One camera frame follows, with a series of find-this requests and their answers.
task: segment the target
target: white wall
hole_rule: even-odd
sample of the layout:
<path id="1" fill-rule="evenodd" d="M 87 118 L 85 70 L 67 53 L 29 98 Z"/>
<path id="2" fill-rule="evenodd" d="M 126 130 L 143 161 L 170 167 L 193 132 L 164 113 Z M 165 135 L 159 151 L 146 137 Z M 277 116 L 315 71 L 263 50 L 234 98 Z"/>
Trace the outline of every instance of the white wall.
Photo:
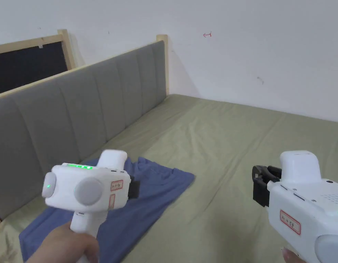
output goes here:
<path id="1" fill-rule="evenodd" d="M 338 0 L 0 0 L 0 44 L 59 28 L 78 65 L 168 34 L 171 93 L 338 121 Z"/>

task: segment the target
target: black board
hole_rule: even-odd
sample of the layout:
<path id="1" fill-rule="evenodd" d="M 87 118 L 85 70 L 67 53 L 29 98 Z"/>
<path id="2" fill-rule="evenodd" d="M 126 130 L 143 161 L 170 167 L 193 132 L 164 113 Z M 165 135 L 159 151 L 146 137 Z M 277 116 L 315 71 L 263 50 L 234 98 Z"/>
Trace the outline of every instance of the black board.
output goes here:
<path id="1" fill-rule="evenodd" d="M 62 42 L 0 54 L 0 93 L 67 71 Z"/>

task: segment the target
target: gray upholstered headboard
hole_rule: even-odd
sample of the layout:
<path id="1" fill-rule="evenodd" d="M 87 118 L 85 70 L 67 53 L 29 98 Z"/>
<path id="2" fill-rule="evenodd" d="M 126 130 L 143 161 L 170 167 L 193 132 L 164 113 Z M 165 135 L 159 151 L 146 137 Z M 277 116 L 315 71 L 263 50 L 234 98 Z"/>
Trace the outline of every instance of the gray upholstered headboard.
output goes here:
<path id="1" fill-rule="evenodd" d="M 0 219 L 166 97 L 164 41 L 0 94 Z"/>

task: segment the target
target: white handheld controller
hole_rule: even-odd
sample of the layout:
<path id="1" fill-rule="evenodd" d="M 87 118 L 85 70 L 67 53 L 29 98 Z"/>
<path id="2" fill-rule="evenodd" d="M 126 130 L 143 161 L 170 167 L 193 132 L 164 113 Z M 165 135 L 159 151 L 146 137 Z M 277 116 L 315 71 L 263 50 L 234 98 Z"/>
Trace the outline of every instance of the white handheld controller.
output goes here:
<path id="1" fill-rule="evenodd" d="M 122 208 L 137 198 L 139 182 L 126 171 L 125 151 L 105 150 L 97 166 L 63 163 L 47 173 L 42 196 L 48 206 L 74 211 L 70 229 L 97 236 L 108 210 Z M 78 263 L 88 263 L 83 257 Z"/>
<path id="2" fill-rule="evenodd" d="M 286 151 L 282 169 L 254 166 L 253 199 L 269 222 L 308 263 L 338 262 L 338 183 L 322 179 L 309 151 Z"/>

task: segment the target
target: red mark on wall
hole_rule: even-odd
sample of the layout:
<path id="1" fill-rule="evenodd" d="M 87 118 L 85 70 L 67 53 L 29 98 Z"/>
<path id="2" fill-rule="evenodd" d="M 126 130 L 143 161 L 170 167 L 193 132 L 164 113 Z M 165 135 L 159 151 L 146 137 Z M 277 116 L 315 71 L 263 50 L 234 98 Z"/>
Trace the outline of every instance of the red mark on wall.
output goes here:
<path id="1" fill-rule="evenodd" d="M 203 36 L 206 38 L 207 36 L 212 36 L 212 31 L 209 34 L 204 33 Z"/>

